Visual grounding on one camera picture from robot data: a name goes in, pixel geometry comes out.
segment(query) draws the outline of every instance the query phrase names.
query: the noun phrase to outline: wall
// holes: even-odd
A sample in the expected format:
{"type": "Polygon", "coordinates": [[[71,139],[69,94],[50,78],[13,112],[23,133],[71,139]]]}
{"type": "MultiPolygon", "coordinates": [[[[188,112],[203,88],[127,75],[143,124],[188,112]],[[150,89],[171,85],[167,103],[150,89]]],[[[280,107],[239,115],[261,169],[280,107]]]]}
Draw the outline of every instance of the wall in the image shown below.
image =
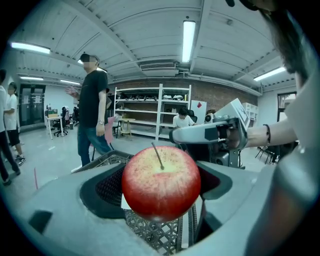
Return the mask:
{"type": "Polygon", "coordinates": [[[163,84],[164,87],[188,88],[191,85],[191,100],[207,102],[207,109],[219,110],[232,100],[239,98],[242,103],[258,104],[258,97],[247,92],[221,86],[211,82],[195,81],[187,79],[151,79],[127,81],[110,85],[110,90],[114,92],[118,89],[138,88],[138,87],[158,87],[163,84]]]}
{"type": "Polygon", "coordinates": [[[57,109],[58,114],[62,112],[63,106],[68,106],[70,111],[74,109],[74,98],[66,94],[65,87],[47,85],[44,93],[44,109],[51,104],[52,109],[57,109]]]}
{"type": "Polygon", "coordinates": [[[263,93],[258,98],[258,120],[256,126],[262,126],[263,124],[274,124],[278,118],[278,94],[292,93],[296,91],[296,86],[291,86],[284,89],[273,90],[263,93]]]}

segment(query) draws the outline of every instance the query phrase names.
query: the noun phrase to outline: hand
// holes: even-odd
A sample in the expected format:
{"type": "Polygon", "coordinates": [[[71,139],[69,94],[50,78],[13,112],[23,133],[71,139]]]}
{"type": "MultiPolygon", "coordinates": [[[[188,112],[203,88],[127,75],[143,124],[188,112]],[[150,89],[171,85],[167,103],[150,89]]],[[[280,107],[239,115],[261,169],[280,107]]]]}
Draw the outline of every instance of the hand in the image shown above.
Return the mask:
{"type": "Polygon", "coordinates": [[[95,131],[98,137],[105,135],[105,125],[101,123],[97,123],[95,127],[95,131]]]}
{"type": "Polygon", "coordinates": [[[67,88],[65,88],[64,89],[64,91],[67,93],[67,94],[69,94],[69,95],[71,95],[72,97],[74,97],[74,98],[78,98],[78,92],[76,91],[76,89],[75,88],[73,88],[72,86],[69,86],[69,87],[67,87],[67,88]]]}
{"type": "Polygon", "coordinates": [[[236,128],[228,129],[226,131],[226,136],[229,139],[228,147],[230,149],[235,149],[239,146],[240,139],[239,139],[239,131],[236,128]]]}

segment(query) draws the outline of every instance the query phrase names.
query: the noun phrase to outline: wire mesh basket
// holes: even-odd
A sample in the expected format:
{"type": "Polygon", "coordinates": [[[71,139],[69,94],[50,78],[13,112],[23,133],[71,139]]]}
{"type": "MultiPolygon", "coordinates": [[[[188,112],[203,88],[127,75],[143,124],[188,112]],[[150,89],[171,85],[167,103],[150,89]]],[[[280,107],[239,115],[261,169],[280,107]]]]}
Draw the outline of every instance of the wire mesh basket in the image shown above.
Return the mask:
{"type": "MultiPolygon", "coordinates": [[[[77,172],[116,163],[127,163],[132,155],[120,151],[110,151],[97,158],[77,172]]],[[[121,205],[122,188],[121,178],[123,169],[120,169],[95,184],[96,194],[104,201],[116,207],[121,205]]],[[[182,250],[183,216],[166,223],[148,221],[135,214],[132,210],[124,210],[127,225],[132,231],[147,242],[160,254],[168,256],[182,250]]],[[[197,228],[196,207],[188,211],[189,246],[193,244],[197,228]]]]}

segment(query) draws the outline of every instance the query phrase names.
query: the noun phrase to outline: door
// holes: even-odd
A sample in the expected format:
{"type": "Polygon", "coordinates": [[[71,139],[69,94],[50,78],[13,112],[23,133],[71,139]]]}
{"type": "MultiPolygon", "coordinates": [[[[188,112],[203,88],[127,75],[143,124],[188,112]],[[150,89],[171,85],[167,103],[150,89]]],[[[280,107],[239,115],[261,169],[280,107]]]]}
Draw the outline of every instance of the door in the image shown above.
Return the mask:
{"type": "Polygon", "coordinates": [[[22,84],[19,97],[20,126],[45,122],[45,85],[22,84]]]}

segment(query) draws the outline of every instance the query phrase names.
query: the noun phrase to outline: black t-shirt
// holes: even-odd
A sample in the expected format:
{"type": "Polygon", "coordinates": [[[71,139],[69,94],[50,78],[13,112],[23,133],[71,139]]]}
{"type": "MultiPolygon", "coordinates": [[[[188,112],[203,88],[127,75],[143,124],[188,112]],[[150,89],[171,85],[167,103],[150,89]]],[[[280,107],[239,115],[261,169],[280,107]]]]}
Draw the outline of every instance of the black t-shirt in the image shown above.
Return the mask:
{"type": "MultiPolygon", "coordinates": [[[[92,71],[87,74],[82,84],[79,99],[79,122],[87,128],[93,128],[98,123],[99,92],[109,91],[107,74],[103,71],[92,71]]],[[[108,122],[107,111],[104,115],[105,124],[108,122]]]]}

